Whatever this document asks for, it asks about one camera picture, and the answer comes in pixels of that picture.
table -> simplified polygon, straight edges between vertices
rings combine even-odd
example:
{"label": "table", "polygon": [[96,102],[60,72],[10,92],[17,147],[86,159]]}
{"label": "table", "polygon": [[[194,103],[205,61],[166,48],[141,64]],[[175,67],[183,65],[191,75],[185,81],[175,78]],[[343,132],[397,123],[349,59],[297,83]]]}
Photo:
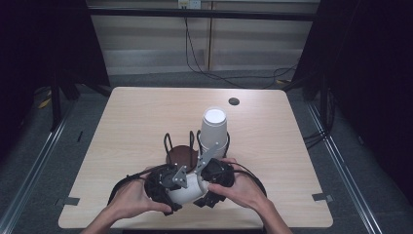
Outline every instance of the table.
{"label": "table", "polygon": [[[237,98],[238,105],[229,103]],[[282,91],[187,88],[116,88],[108,100],[58,224],[86,227],[106,206],[112,187],[126,175],[165,163],[164,135],[188,145],[189,132],[201,128],[205,110],[227,113],[231,144],[227,153],[258,176],[268,197],[290,227],[328,227],[332,217]],[[186,204],[170,216],[149,212],[116,222],[123,229],[251,229],[259,216],[229,199],[213,209]]]}

